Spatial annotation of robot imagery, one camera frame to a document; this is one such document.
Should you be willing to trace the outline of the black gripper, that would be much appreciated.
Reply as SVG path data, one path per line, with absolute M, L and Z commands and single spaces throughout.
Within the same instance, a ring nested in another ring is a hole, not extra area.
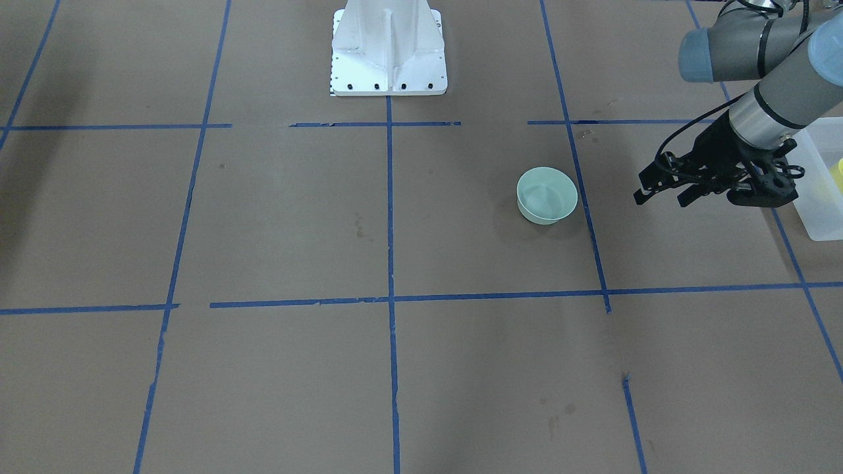
M 665 152 L 662 164 L 645 166 L 633 197 L 642 206 L 657 193 L 684 187 L 677 195 L 682 208 L 711 193 L 725 193 L 735 206 L 782 207 L 799 197 L 797 180 L 805 175 L 804 168 L 788 162 L 788 153 L 797 146 L 793 138 L 772 149 L 747 144 L 725 113 L 695 139 L 689 153 L 677 157 Z

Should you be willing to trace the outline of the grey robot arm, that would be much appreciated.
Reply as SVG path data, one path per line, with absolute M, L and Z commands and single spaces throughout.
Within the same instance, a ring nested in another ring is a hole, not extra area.
M 689 83 L 752 80 L 711 111 L 715 120 L 678 156 L 660 146 L 639 174 L 641 206 L 680 188 L 687 207 L 711 194 L 777 208 L 798 197 L 805 171 L 788 162 L 795 135 L 841 103 L 841 12 L 795 15 L 792 1 L 728 1 L 707 29 L 687 33 L 678 70 Z

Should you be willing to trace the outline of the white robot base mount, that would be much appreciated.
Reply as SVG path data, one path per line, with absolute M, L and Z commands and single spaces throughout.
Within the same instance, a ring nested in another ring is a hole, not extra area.
M 427 1 L 348 1 L 332 26 L 332 96 L 446 94 L 443 18 Z

